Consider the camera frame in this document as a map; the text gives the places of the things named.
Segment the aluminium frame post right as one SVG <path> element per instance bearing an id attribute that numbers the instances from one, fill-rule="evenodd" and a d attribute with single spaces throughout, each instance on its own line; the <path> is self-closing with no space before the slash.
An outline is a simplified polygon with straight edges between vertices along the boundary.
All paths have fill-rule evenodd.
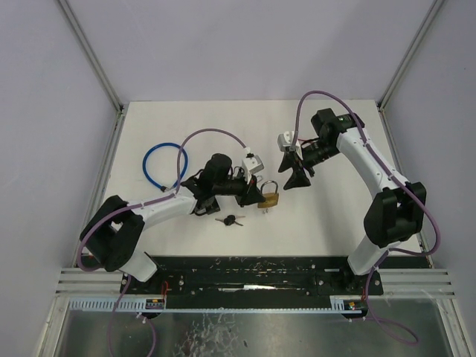
<path id="1" fill-rule="evenodd" d="M 384 111 L 385 107 L 389 104 L 395 90 L 397 90 L 398 85 L 403 79 L 406 71 L 409 69 L 414 57 L 417 55 L 418 50 L 425 41 L 426 36 L 428 35 L 431 27 L 437 20 L 446 3 L 446 0 L 432 1 L 431 6 L 425 14 L 395 72 L 393 73 L 390 82 L 386 86 L 380 99 L 377 101 L 377 107 L 381 112 Z"/>

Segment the large brass padlock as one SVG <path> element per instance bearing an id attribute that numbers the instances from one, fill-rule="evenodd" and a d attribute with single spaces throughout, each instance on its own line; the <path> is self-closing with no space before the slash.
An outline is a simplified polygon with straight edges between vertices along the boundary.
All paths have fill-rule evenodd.
<path id="1" fill-rule="evenodd" d="M 274 187 L 273 191 L 264 193 L 264 189 L 266 186 L 272 185 Z M 257 204 L 257 208 L 261 210 L 268 210 L 269 208 L 273 208 L 278 205 L 279 202 L 279 184 L 274 180 L 268 180 L 262 183 L 260 187 L 260 192 L 262 193 L 265 201 L 259 202 Z"/>

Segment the red cable padlock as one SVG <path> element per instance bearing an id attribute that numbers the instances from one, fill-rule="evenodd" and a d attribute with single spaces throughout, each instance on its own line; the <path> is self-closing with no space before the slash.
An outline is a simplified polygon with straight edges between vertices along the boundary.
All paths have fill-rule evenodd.
<path id="1" fill-rule="evenodd" d="M 312 139 L 298 139 L 298 141 L 300 142 L 301 145 L 306 145 L 306 144 L 310 144 L 312 142 L 315 142 L 317 141 L 317 138 L 312 138 Z"/>

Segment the aluminium frame post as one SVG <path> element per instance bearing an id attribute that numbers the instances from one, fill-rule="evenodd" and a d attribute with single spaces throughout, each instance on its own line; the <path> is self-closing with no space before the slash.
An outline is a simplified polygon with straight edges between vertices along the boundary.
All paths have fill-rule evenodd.
<path id="1" fill-rule="evenodd" d="M 395 90 L 397 90 L 398 85 L 403 79 L 406 71 L 409 69 L 414 57 L 417 55 L 418 50 L 425 41 L 426 36 L 428 35 L 431 27 L 437 20 L 446 3 L 446 0 L 432 1 L 431 6 L 425 14 L 395 72 L 393 73 L 390 82 L 386 86 L 380 99 L 377 101 L 377 107 L 381 112 L 384 111 L 385 107 L 389 104 Z"/>
<path id="2" fill-rule="evenodd" d="M 103 66 L 101 65 L 100 60 L 91 46 L 91 43 L 86 36 L 85 31 L 83 30 L 83 26 L 80 24 L 80 21 L 77 18 L 77 15 L 75 14 L 70 2 L 67 0 L 56 0 L 55 3 L 68 23 L 68 26 L 70 27 L 75 39 L 80 46 L 81 51 L 83 52 L 83 55 L 86 58 L 86 61 L 90 65 L 112 107 L 116 112 L 122 112 L 124 104 L 122 103 L 106 72 L 104 71 Z"/>

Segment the blue cable lock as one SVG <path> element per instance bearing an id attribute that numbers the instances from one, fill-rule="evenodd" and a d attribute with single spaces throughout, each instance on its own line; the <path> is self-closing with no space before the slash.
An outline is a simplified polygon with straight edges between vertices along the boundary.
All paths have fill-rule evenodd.
<path id="1" fill-rule="evenodd" d="M 188 171 L 189 157 L 185 149 L 180 149 L 179 144 L 163 142 L 148 149 L 142 159 L 142 172 L 145 179 L 162 193 L 176 188 L 178 180 L 172 173 L 173 158 L 176 149 L 181 153 L 181 170 L 179 179 L 182 181 Z"/>

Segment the black-headed keys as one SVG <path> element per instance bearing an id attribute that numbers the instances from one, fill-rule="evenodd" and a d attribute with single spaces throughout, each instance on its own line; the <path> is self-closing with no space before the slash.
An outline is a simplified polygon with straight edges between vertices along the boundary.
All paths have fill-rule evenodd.
<path id="1" fill-rule="evenodd" d="M 243 219 L 243 218 L 244 218 L 244 216 L 236 216 L 236 215 L 232 215 L 232 214 L 231 214 L 231 215 L 226 216 L 226 217 L 223 218 L 223 219 L 215 218 L 215 220 L 216 220 L 217 222 L 223 223 L 223 224 L 224 224 L 225 226 L 227 226 L 227 227 L 228 227 L 228 226 L 232 226 L 232 225 L 238 225 L 238 226 L 242 227 L 243 224 L 240 223 L 240 222 L 238 222 L 238 220 L 239 220 L 239 219 Z"/>

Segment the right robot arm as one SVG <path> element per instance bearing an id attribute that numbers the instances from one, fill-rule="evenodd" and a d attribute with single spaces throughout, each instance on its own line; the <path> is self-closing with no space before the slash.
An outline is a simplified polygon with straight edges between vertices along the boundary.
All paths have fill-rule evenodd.
<path id="1" fill-rule="evenodd" d="M 419 182 L 409 182 L 370 139 L 362 138 L 364 123 L 358 115 L 336 115 L 331 109 L 322 109 L 312 117 L 311 124 L 317 137 L 306 146 L 293 142 L 293 131 L 277 138 L 283 152 L 278 170 L 292 170 L 283 188 L 308 187 L 316 165 L 338 154 L 346 157 L 373 199 L 364 217 L 365 236 L 347 258 L 349 273 L 365 275 L 386 252 L 422 230 L 426 189 Z"/>

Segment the black padlock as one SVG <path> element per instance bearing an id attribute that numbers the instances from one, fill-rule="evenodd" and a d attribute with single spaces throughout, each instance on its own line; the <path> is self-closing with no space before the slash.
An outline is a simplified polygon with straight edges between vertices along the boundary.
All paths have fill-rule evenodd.
<path id="1" fill-rule="evenodd" d="M 196 216 L 211 215 L 220 212 L 220 206 L 218 201 L 214 199 L 212 202 L 203 202 L 198 204 L 194 208 L 193 212 Z"/>

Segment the aluminium frame post left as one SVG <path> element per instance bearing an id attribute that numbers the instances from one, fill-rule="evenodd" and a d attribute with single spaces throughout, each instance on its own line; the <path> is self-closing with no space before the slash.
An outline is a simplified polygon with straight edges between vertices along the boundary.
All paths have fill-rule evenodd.
<path id="1" fill-rule="evenodd" d="M 80 46 L 81 51 L 83 52 L 83 55 L 86 58 L 86 61 L 90 65 L 112 107 L 116 112 L 122 112 L 124 104 L 122 103 L 106 72 L 104 71 L 103 66 L 101 65 L 100 60 L 91 46 L 91 43 L 86 36 L 85 31 L 83 30 L 83 26 L 80 24 L 80 21 L 77 18 L 77 15 L 75 14 L 70 2 L 67 0 L 56 0 L 55 3 L 68 23 L 68 26 L 70 27 L 75 39 Z"/>

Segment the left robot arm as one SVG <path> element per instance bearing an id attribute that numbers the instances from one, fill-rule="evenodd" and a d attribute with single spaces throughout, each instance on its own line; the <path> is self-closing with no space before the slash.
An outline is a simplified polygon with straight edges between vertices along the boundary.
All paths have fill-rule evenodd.
<path id="1" fill-rule="evenodd" d="M 257 186 L 257 174 L 263 169 L 262 160 L 253 153 L 246 154 L 235 170 L 228 156 L 216 153 L 174 193 L 136 203 L 110 196 L 83 229 L 81 246 L 105 271 L 121 271 L 145 283 L 158 270 L 152 258 L 138 249 L 145 230 L 179 216 L 217 213 L 217 196 L 233 196 L 240 207 L 263 203 Z"/>

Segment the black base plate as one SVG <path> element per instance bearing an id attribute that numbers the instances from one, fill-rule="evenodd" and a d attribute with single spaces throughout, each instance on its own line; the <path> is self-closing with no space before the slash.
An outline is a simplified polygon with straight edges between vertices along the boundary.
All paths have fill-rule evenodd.
<path id="1" fill-rule="evenodd" d="M 381 296 L 378 273 L 354 276 L 346 257 L 154 257 L 157 272 L 119 290 L 165 293 L 169 309 L 305 309 L 332 296 Z"/>

